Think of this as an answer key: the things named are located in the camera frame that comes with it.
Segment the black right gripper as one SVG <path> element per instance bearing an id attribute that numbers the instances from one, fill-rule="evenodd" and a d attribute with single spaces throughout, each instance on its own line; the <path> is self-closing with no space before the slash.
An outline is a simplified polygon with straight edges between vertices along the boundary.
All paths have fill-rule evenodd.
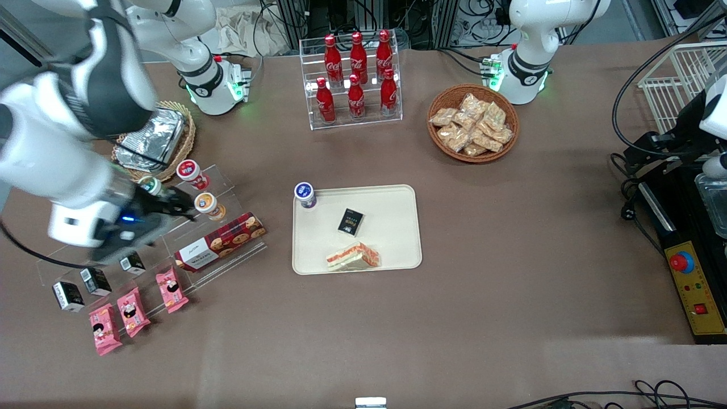
<path id="1" fill-rule="evenodd" d="M 145 191 L 138 184 L 132 185 L 132 199 L 126 204 L 126 231 L 133 233 L 167 233 L 171 216 L 183 217 L 195 222 L 197 210 L 190 194 L 178 188 L 164 192 L 164 202 Z"/>

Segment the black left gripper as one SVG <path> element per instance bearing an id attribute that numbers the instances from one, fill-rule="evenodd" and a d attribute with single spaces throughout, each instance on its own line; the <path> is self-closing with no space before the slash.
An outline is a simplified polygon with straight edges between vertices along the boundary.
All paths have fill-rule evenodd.
<path id="1" fill-rule="evenodd" d="M 653 155 L 642 150 L 629 147 L 623 151 L 623 162 L 626 173 L 638 173 L 644 166 L 657 161 L 680 161 L 690 165 L 702 155 L 714 151 L 714 137 L 701 130 L 699 124 L 704 115 L 707 103 L 706 91 L 701 91 L 679 112 L 676 125 L 672 132 L 657 133 L 650 131 L 646 137 L 657 151 L 678 151 L 674 155 Z"/>

